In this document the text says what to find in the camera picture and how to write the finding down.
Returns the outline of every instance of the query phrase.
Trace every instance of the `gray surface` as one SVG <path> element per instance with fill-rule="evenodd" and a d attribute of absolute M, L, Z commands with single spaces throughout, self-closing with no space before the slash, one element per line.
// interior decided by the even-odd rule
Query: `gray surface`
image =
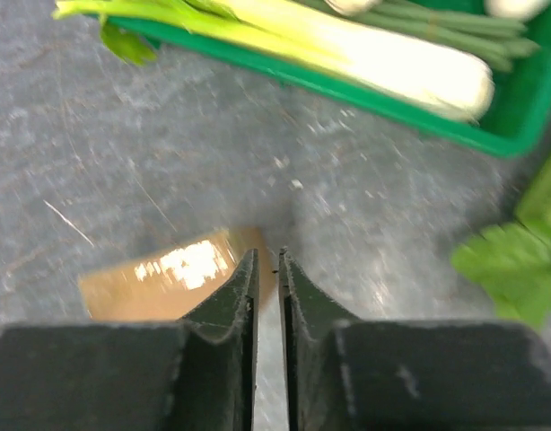
<path fill-rule="evenodd" d="M 52 6 L 0 0 L 0 323 L 85 318 L 79 275 L 240 224 L 364 317 L 492 315 L 449 252 L 510 214 L 549 143 L 494 160 L 176 48 L 125 66 Z M 278 319 L 259 430 L 285 429 Z"/>

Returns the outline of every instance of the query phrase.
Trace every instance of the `green leaf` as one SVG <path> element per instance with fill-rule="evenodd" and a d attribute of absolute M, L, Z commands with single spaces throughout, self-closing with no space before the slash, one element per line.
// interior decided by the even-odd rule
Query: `green leaf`
<path fill-rule="evenodd" d="M 543 222 L 488 227 L 451 264 L 485 289 L 500 317 L 538 329 L 551 313 L 551 227 Z"/>
<path fill-rule="evenodd" d="M 157 58 L 156 53 L 136 33 L 111 24 L 105 15 L 100 17 L 100 23 L 101 40 L 116 57 L 138 66 L 143 66 L 146 61 L 154 61 Z"/>

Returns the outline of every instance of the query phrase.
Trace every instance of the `green tray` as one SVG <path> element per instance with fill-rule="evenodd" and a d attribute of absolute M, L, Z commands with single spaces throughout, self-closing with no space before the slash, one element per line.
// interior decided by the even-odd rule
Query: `green tray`
<path fill-rule="evenodd" d="M 417 2 L 430 7 L 484 13 L 483 0 Z M 542 49 L 532 58 L 520 61 L 514 73 L 494 77 L 494 102 L 478 126 L 442 119 L 373 90 L 363 89 L 301 66 L 219 40 L 190 34 L 165 24 L 128 18 L 110 20 L 151 40 L 181 45 L 257 70 L 281 82 L 301 85 L 314 92 L 496 156 L 515 156 L 532 150 L 551 117 L 551 6 L 529 24 L 529 38 L 535 40 Z"/>

